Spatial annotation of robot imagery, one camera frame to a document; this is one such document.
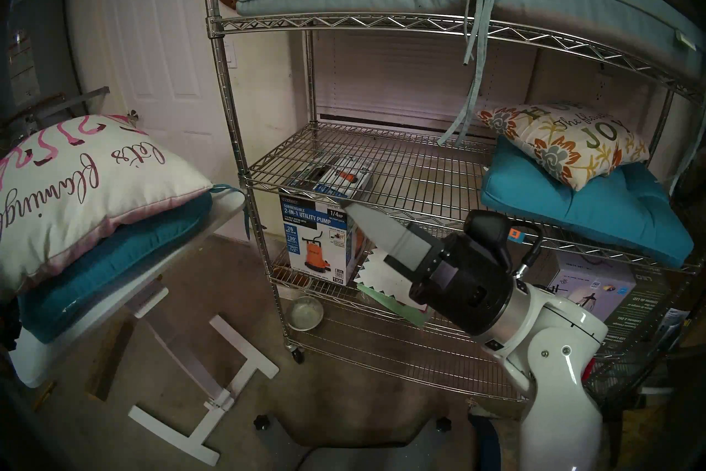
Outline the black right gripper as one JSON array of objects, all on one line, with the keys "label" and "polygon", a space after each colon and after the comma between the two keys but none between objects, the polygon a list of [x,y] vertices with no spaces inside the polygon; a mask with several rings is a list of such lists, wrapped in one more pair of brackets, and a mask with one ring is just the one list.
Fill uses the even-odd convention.
[{"label": "black right gripper", "polygon": [[516,336],[522,330],[523,289],[513,275],[509,231],[457,231],[438,238],[360,203],[350,204],[350,217],[411,281],[416,303],[469,336]]}]

